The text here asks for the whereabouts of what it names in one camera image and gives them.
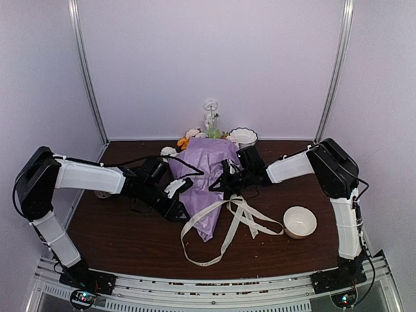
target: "white plastic piece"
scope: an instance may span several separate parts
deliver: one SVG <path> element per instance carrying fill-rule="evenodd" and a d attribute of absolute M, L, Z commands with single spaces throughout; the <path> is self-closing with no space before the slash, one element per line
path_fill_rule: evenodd
<path fill-rule="evenodd" d="M 313 174 L 311 163 L 306 156 L 307 151 L 273 162 L 267 169 L 267 175 L 273 183 L 292 179 L 294 177 Z"/>
<path fill-rule="evenodd" d="M 122 191 L 125 177 L 117 168 L 105 168 L 81 162 L 57 159 L 61 163 L 56 189 L 84 189 L 100 190 L 110 194 L 119 194 Z"/>
<path fill-rule="evenodd" d="M 357 216 L 352 208 L 353 197 L 358 197 L 358 189 L 356 188 L 352 191 L 349 200 L 346 198 L 330 199 L 338 228 L 339 256 L 350 260 L 353 260 L 361 252 Z"/>
<path fill-rule="evenodd" d="M 47 245 L 56 253 L 62 265 L 70 268 L 81 260 L 81 255 L 53 211 L 48 212 L 41 219 L 33 220 L 33 225 L 36 226 Z"/>
<path fill-rule="evenodd" d="M 184 185 L 186 181 L 184 179 L 178 179 L 175 181 L 172 181 L 164 190 L 165 193 L 167 193 L 168 198 L 173 198 L 175 196 L 175 193 L 177 190 L 179 190 L 182 185 Z"/>

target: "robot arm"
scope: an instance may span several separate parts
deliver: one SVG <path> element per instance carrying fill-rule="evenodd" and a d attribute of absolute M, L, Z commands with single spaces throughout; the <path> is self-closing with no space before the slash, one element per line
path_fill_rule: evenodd
<path fill-rule="evenodd" d="M 241 194 L 241 190 L 250 185 L 269 186 L 315 174 L 322 191 L 330 198 L 337 222 L 339 268 L 313 274 L 316 293 L 349 287 L 366 280 L 361 273 L 364 256 L 360 245 L 362 219 L 358 205 L 359 170 L 334 140 L 328 138 L 268 166 L 265 166 L 254 146 L 240 149 L 237 156 L 243 170 L 234 172 L 232 164 L 223 161 L 224 173 L 211 185 L 211 190 Z"/>
<path fill-rule="evenodd" d="M 115 277 L 89 270 L 53 212 L 54 190 L 73 188 L 121 194 L 142 200 L 169 221 L 186 222 L 189 215 L 178 194 L 192 182 L 178 179 L 161 190 L 157 183 L 165 172 L 164 163 L 155 158 L 134 168 L 106 168 L 103 164 L 55 155 L 47 147 L 34 153 L 16 179 L 15 190 L 21 214 L 60 261 L 65 272 L 61 275 L 62 283 L 90 293 L 111 294 Z"/>
<path fill-rule="evenodd" d="M 306 151 L 284 157 L 267 166 L 266 172 L 272 183 L 315 174 L 335 212 L 339 256 L 354 260 L 360 254 L 358 234 L 361 213 L 357 215 L 354 203 L 358 197 L 358 181 L 353 178 L 358 174 L 358 167 L 335 141 L 326 139 Z"/>

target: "white robot arm segment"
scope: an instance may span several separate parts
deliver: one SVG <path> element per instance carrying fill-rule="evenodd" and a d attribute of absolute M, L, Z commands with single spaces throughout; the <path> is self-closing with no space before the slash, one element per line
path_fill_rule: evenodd
<path fill-rule="evenodd" d="M 284 156 L 282 160 L 268 165 L 266 172 L 272 183 L 280 183 L 294 177 L 314 173 L 311 163 L 306 156 L 306 151 L 290 157 Z"/>
<path fill-rule="evenodd" d="M 117 168 L 105 168 L 81 162 L 57 159 L 59 168 L 56 189 L 100 190 L 110 194 L 119 194 L 124 186 L 125 176 Z"/>
<path fill-rule="evenodd" d="M 40 219 L 33 220 L 31 225 L 40 232 L 45 243 L 57 255 L 62 265 L 70 268 L 81 260 L 81 254 L 53 211 L 49 211 Z"/>

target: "white wall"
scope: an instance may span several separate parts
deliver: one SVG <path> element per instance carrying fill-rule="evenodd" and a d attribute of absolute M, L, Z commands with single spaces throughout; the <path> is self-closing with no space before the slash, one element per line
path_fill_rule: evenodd
<path fill-rule="evenodd" d="M 362 197 L 372 249 L 384 249 L 406 311 L 416 306 L 416 2 L 356 1 L 326 136 L 371 183 Z"/>
<path fill-rule="evenodd" d="M 96 159 L 101 142 L 81 80 L 66 0 L 0 3 L 0 267 L 1 311 L 17 312 L 45 248 L 14 212 L 12 186 L 41 145 Z M 54 204 L 66 218 L 75 191 Z"/>
<path fill-rule="evenodd" d="M 223 130 L 313 138 L 344 1 L 80 1 L 88 64 L 111 139 L 179 138 L 220 102 Z"/>

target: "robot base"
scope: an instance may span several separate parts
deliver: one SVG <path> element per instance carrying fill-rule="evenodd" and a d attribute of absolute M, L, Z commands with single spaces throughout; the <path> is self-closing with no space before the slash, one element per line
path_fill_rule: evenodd
<path fill-rule="evenodd" d="M 89 293 L 95 294 L 112 294 L 112 290 L 114 289 L 114 285 L 116 283 L 116 276 L 108 273 L 102 273 L 97 271 L 88 270 L 88 275 L 95 281 L 97 281 L 96 285 L 86 286 L 86 291 Z M 73 279 L 69 278 L 66 274 L 61 274 L 59 278 L 59 282 L 64 285 L 68 285 L 71 287 L 79 288 L 78 284 L 74 282 Z"/>
<path fill-rule="evenodd" d="M 367 280 L 363 267 L 356 271 L 353 276 L 341 278 L 339 268 L 334 270 L 317 272 L 311 276 L 313 290 L 315 294 L 326 293 L 328 291 L 338 291 L 339 289 L 352 287 L 354 284 L 364 283 Z"/>

